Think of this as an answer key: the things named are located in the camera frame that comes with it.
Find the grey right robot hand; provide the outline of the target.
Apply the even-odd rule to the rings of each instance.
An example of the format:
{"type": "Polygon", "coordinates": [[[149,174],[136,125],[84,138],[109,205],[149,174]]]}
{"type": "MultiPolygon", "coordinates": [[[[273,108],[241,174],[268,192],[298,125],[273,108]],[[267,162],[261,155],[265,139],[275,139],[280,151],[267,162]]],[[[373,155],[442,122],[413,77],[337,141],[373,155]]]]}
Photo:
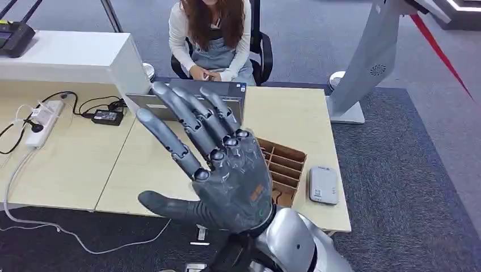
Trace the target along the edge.
{"type": "Polygon", "coordinates": [[[233,233],[254,230],[267,222],[273,210],[272,179],[253,132],[243,130],[231,108],[209,89],[200,90],[208,107],[190,93],[162,82],[154,83],[151,90],[178,118],[208,167],[201,165],[164,121],[140,108],[138,121],[191,179],[198,200],[146,190],[138,195],[138,201],[159,216],[233,233]]]}

